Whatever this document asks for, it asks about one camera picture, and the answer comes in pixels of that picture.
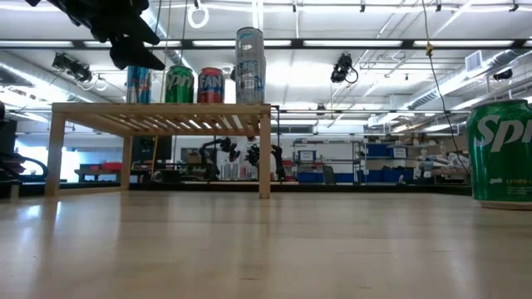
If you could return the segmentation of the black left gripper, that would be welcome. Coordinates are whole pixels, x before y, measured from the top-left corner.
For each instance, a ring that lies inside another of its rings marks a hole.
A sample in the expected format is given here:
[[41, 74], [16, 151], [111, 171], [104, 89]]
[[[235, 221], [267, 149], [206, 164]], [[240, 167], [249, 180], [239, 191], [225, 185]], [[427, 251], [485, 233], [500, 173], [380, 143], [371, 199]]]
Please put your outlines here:
[[145, 48], [143, 42], [156, 45], [158, 36], [140, 15], [149, 0], [25, 0], [36, 7], [49, 2], [64, 12], [76, 26], [91, 29], [99, 42], [111, 42], [110, 57], [120, 70], [139, 66], [162, 71], [165, 64]]

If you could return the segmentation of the blue silver Red Bull can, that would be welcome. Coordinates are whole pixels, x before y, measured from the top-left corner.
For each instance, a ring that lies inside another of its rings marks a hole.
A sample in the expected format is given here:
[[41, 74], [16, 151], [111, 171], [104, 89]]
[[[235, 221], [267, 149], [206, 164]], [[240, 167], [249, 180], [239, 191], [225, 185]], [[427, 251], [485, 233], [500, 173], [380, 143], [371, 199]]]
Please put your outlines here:
[[126, 103], [150, 104], [151, 70], [141, 66], [128, 66]]

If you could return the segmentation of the green Sprite can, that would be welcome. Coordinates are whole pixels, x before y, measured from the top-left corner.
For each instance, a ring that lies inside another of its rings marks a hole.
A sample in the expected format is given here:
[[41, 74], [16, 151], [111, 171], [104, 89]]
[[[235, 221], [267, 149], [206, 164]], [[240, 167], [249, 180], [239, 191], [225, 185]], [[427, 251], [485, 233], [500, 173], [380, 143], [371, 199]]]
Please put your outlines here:
[[525, 99], [475, 106], [466, 122], [472, 195], [483, 208], [532, 210], [532, 107]]
[[195, 77], [187, 66], [171, 66], [165, 80], [165, 103], [194, 102]]

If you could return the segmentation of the red Fanta can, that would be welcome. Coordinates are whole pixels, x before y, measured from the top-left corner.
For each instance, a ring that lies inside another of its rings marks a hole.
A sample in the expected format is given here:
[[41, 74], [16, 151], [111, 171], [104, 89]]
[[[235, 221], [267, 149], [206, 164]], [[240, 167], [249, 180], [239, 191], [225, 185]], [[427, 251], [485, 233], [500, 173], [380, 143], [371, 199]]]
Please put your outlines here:
[[206, 67], [198, 77], [197, 102], [203, 104], [223, 103], [225, 79], [218, 68]]

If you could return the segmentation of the silver Celsius Arctic Vibe can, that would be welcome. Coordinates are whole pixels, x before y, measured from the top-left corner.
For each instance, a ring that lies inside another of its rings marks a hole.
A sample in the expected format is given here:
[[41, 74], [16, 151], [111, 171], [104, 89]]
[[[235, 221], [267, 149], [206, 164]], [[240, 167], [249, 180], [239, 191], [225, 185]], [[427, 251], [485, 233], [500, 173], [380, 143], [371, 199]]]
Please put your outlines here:
[[254, 27], [236, 33], [235, 85], [238, 104], [263, 104], [265, 98], [266, 60], [264, 35]]

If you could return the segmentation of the wooden slatted shelf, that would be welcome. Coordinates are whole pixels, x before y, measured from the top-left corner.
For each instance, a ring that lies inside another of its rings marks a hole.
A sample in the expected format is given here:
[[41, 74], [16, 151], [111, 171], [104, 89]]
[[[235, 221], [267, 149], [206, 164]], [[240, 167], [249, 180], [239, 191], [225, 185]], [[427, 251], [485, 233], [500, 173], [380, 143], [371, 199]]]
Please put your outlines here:
[[105, 193], [130, 188], [134, 136], [259, 137], [259, 197], [271, 194], [271, 106], [265, 104], [105, 104], [54, 103], [48, 145], [45, 195], [88, 194], [89, 189], [61, 190], [60, 173], [65, 124], [82, 125], [123, 139], [120, 185]]

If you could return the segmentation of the black monitor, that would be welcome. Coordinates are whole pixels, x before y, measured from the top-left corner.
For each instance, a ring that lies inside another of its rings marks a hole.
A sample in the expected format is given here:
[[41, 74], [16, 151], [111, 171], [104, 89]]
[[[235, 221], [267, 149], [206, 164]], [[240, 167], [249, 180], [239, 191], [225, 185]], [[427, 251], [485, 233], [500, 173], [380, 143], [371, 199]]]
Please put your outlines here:
[[172, 158], [172, 137], [134, 136], [132, 140], [132, 161], [168, 160]]

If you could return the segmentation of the red and black bench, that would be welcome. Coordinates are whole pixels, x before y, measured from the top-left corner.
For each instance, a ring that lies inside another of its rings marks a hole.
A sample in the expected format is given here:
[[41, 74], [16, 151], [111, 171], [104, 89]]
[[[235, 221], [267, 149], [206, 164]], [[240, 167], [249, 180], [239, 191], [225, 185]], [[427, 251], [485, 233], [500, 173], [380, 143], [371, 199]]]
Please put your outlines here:
[[75, 169], [78, 181], [82, 182], [117, 182], [121, 181], [121, 162], [107, 162], [103, 164], [81, 164], [79, 169]]

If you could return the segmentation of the metal storage rack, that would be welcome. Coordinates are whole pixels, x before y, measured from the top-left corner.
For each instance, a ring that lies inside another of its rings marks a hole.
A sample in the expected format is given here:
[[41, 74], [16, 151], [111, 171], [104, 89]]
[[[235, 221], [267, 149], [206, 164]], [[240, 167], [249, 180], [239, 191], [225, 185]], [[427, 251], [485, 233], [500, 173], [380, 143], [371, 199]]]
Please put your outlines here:
[[[297, 183], [297, 173], [322, 173], [324, 185], [337, 184], [335, 173], [354, 173], [349, 185], [438, 185], [470, 183], [465, 138], [448, 134], [329, 134], [297, 136], [286, 143], [283, 167], [287, 179]], [[386, 144], [408, 148], [406, 159], [367, 156], [366, 144]], [[361, 183], [358, 170], [412, 169], [413, 180], [397, 183]]]

